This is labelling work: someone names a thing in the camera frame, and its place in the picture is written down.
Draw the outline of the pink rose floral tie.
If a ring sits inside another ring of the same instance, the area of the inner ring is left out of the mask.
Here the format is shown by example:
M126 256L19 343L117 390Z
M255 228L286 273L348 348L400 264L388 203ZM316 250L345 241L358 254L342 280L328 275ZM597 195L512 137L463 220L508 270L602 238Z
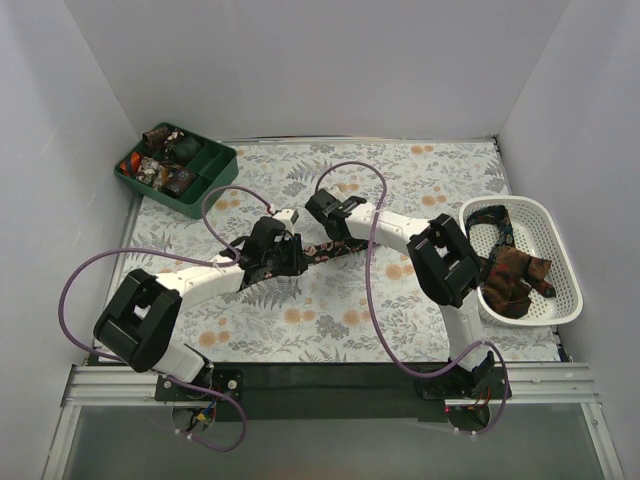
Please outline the pink rose floral tie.
M329 260L356 254L367 249L366 240L349 239L345 241L330 241L328 243L303 246L306 259L308 262L308 268L315 266ZM244 290L253 285L243 285L241 283L240 289Z

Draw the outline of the brown blue floral tie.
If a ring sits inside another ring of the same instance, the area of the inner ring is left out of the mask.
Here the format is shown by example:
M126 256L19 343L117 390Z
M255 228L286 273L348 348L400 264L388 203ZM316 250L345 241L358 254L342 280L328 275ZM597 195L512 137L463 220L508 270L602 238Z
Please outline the brown blue floral tie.
M197 180L198 175L186 168L176 170L162 187L162 192L172 198L180 198Z

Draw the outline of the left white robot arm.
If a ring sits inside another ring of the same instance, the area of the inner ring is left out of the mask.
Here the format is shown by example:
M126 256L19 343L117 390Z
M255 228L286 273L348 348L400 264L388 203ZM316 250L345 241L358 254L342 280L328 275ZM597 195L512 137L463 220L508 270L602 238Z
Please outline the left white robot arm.
M249 237L239 262L228 249L207 261L173 273L131 271L99 317L94 338L134 371L156 371L178 379L193 400L205 398L213 386L207 360L173 337L181 312L216 296L237 293L278 276L299 276L307 269L301 236L284 233L269 243Z

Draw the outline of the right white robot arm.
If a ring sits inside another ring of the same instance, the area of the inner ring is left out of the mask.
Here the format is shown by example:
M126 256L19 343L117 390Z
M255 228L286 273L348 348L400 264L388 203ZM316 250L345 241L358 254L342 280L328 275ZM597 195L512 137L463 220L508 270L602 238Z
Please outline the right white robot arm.
M423 293L436 303L445 324L454 389L475 397L489 384L495 355L484 342L478 310L481 262L451 216L416 219L379 211L360 198L333 196L306 206L335 241L371 240L407 255Z

